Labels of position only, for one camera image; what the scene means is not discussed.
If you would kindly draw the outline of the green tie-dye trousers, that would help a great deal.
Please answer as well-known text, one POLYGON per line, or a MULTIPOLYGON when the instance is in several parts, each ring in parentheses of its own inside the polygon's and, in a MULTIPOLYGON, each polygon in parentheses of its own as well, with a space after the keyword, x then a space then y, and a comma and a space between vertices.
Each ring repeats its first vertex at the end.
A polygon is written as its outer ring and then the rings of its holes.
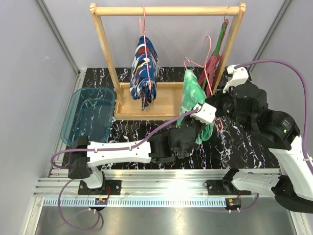
MULTIPOLYGON (((192 70, 185 70, 182 87, 182 100, 179 114, 184 114, 192 110, 196 104, 204 104, 207 98, 204 90, 198 83, 198 79, 192 70)), ((196 144, 210 139, 214 129, 214 124, 208 124, 196 139, 196 144)))

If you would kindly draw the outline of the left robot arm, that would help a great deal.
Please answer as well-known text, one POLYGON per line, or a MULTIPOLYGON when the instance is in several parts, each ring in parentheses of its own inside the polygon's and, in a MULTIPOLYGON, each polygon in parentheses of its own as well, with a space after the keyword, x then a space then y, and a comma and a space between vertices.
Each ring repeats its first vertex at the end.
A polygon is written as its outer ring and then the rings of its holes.
POLYGON ((166 164, 188 158, 198 147, 197 138, 208 127, 195 118, 185 117, 178 127, 140 141, 99 143, 89 141, 88 136, 78 137, 70 149, 68 178, 82 180, 94 194, 102 194, 110 187, 100 166, 125 162, 166 164))

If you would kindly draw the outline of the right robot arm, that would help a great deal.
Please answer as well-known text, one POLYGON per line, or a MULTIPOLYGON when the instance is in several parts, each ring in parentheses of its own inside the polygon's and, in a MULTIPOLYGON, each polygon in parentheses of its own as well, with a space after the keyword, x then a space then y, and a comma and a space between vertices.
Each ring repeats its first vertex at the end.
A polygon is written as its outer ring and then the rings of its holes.
POLYGON ((223 191, 251 191, 273 197, 289 211, 312 213, 313 175, 309 159, 303 156, 304 137, 293 117, 269 109, 266 91, 250 82, 205 101, 217 109, 216 117, 229 117, 265 146, 283 171, 280 175, 261 175, 232 168, 222 179, 223 191))

